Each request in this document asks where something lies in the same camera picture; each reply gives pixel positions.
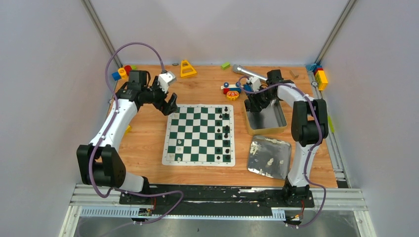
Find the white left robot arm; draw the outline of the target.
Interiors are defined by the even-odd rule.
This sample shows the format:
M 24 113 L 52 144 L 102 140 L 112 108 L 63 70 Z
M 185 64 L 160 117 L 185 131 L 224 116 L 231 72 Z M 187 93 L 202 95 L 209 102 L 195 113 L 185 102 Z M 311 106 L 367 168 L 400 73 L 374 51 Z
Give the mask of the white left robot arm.
M 129 173 L 118 154 L 126 129 L 140 107 L 152 104 L 163 115 L 177 110 L 177 95 L 167 101 L 169 86 L 176 82 L 174 73 L 164 71 L 149 85 L 148 71 L 132 70 L 128 80 L 116 92 L 110 113 L 97 135 L 76 151 L 82 182 L 123 191 L 131 191 L 139 204 L 151 199 L 148 179 Z

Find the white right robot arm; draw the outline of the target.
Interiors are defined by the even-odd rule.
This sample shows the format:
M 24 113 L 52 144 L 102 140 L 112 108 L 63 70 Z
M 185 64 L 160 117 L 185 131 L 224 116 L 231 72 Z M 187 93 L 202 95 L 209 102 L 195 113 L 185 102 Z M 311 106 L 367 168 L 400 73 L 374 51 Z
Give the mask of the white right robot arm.
M 318 147 L 329 133 L 327 103 L 300 90 L 291 80 L 285 80 L 280 70 L 271 70 L 264 80 L 246 78 L 243 89 L 247 95 L 246 110 L 261 112 L 274 99 L 286 102 L 293 110 L 291 134 L 295 141 L 295 154 L 290 172 L 283 187 L 282 199 L 288 206 L 295 206 L 308 197 L 311 166 Z

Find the metal tin with black pieces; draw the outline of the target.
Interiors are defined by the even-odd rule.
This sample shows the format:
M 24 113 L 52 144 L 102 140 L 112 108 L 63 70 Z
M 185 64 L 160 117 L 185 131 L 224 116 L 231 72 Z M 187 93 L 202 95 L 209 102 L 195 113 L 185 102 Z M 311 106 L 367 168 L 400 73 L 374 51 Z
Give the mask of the metal tin with black pieces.
M 249 104 L 249 100 L 246 99 L 243 105 L 249 135 L 278 134 L 285 131 L 288 123 L 279 99 L 272 100 L 265 109 L 257 113 L 247 110 Z

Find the green white chess mat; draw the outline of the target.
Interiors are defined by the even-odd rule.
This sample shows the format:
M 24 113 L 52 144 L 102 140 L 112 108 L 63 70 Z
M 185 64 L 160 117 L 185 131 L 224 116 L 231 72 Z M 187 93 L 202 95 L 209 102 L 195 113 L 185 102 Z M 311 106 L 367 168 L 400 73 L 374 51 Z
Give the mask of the green white chess mat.
M 227 113 L 229 118 L 219 118 Z M 236 163 L 232 105 L 181 104 L 168 116 L 163 165 L 233 167 Z M 223 162 L 229 155 L 230 161 Z

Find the toy block car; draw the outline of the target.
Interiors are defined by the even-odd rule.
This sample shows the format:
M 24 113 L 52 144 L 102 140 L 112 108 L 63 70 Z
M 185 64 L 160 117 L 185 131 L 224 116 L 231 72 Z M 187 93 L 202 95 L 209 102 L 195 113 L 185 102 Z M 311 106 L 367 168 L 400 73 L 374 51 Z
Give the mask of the toy block car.
M 238 83 L 229 84 L 225 82 L 220 89 L 222 93 L 226 96 L 226 98 L 230 101 L 235 101 L 240 97 L 242 89 L 239 87 Z

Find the silver microphone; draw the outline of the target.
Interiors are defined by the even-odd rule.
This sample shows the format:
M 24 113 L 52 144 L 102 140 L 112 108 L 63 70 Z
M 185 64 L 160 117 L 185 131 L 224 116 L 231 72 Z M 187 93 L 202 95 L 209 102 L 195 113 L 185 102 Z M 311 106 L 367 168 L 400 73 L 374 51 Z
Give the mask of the silver microphone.
M 257 74 L 255 72 L 253 72 L 253 71 L 250 71 L 250 70 L 246 69 L 245 67 L 243 67 L 241 65 L 238 65 L 238 64 L 234 64 L 232 66 L 232 71 L 234 73 L 237 73 L 237 74 L 241 74 L 241 75 L 248 76 L 248 77 L 256 77 L 256 78 L 259 78 L 262 81 L 267 81 L 267 77 L 264 77 L 260 74 Z

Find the colourful cylinder block row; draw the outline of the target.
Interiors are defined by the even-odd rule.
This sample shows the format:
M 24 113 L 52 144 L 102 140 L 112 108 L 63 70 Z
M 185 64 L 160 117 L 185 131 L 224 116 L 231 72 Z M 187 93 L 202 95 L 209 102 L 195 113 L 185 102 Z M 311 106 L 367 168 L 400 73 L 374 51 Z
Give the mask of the colourful cylinder block row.
M 116 72 L 112 73 L 112 78 L 114 79 L 114 81 L 128 79 L 129 74 L 132 70 L 137 70 L 137 67 L 135 65 L 125 65 L 119 68 Z

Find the small yellow block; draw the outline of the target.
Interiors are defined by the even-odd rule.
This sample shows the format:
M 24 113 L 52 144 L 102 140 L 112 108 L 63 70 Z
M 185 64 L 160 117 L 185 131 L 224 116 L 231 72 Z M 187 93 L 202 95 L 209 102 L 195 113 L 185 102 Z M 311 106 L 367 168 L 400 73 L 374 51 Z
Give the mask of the small yellow block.
M 129 125 L 125 130 L 125 134 L 129 133 L 131 130 L 132 130 L 132 127 Z

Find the tan wooden block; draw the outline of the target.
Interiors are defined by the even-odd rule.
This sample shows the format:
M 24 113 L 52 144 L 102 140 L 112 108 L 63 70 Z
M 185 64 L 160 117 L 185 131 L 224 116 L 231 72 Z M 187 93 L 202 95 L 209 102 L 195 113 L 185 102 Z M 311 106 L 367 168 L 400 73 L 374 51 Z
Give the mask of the tan wooden block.
M 290 70 L 290 75 L 293 79 L 297 79 L 299 77 L 299 73 L 295 70 Z

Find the metal tin lid tray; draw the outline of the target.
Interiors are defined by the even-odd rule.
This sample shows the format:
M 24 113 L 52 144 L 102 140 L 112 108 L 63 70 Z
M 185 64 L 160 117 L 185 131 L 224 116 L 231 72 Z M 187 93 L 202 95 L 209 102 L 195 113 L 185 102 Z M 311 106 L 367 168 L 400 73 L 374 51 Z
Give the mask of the metal tin lid tray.
M 291 161 L 292 146 L 278 139 L 255 135 L 248 156 L 248 171 L 265 177 L 285 180 Z

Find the yellow red blue brick tower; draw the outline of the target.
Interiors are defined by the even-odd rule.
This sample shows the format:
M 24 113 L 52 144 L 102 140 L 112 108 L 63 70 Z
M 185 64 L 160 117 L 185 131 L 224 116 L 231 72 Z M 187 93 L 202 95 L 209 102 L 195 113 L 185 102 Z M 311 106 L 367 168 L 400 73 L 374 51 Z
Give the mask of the yellow red blue brick tower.
M 328 85 L 328 80 L 322 66 L 317 65 L 313 71 L 315 81 L 318 84 L 318 90 L 323 91 Z

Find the yellow triangular frame block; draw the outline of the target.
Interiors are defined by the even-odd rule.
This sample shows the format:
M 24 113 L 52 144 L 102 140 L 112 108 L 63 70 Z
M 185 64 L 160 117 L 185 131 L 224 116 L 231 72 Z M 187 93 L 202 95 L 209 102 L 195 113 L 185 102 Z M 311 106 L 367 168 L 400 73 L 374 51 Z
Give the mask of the yellow triangular frame block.
M 187 78 L 197 75 L 196 69 L 189 63 L 188 60 L 182 60 L 180 64 L 181 78 Z

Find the green block near wall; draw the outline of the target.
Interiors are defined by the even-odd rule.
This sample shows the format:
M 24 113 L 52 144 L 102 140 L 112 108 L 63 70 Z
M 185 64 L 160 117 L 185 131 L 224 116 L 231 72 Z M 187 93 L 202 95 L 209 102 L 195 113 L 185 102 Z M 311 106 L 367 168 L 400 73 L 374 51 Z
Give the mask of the green block near wall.
M 221 69 L 226 70 L 231 66 L 230 62 L 225 62 L 221 65 Z

